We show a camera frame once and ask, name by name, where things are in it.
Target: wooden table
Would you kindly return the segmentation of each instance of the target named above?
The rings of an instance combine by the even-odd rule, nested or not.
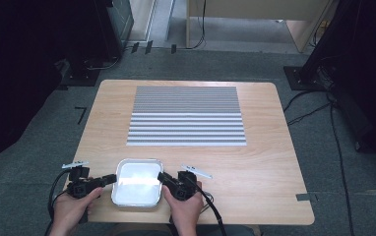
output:
[[[128,146],[127,137],[137,87],[235,88],[246,146]],[[277,89],[270,83],[103,81],[97,92],[75,161],[87,160],[91,176],[115,173],[125,158],[155,158],[177,176],[182,163],[213,179],[198,177],[213,194],[226,224],[312,224],[309,201],[286,125]],[[111,185],[96,200],[90,221],[167,223],[169,206],[161,198],[154,208],[120,208],[111,200]],[[217,223],[213,211],[200,224]]]
[[[207,0],[207,18],[287,20],[299,52],[307,46],[337,0]],[[203,16],[204,0],[187,0],[186,46],[190,47],[190,18]]]

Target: hand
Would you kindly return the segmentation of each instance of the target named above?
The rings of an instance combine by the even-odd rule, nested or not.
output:
[[[176,200],[166,186],[162,186],[163,195],[170,205],[170,211],[176,229],[180,236],[193,236],[197,235],[196,227],[197,221],[200,217],[201,209],[204,206],[203,196],[200,192],[195,193],[187,201]]]
[[[55,215],[50,235],[70,235],[78,225],[85,210],[88,210],[88,214],[91,213],[93,200],[98,198],[101,193],[102,188],[99,187],[81,199],[75,199],[69,194],[59,196],[55,204]]]

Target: person's left hand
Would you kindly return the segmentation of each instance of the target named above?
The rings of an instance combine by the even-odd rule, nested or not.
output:
[[[102,188],[92,190],[81,199],[75,199],[69,194],[62,194],[55,203],[55,214],[50,235],[63,236],[70,235],[76,228],[85,210],[91,213],[93,200],[102,193]]]

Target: white plastic container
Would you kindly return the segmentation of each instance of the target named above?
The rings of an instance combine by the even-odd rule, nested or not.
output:
[[[112,186],[112,201],[120,207],[155,207],[160,199],[160,172],[163,165],[157,159],[122,160]]]

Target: striped pattern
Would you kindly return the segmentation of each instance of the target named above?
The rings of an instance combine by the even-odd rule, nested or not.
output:
[[[128,146],[245,146],[236,87],[137,87]]]

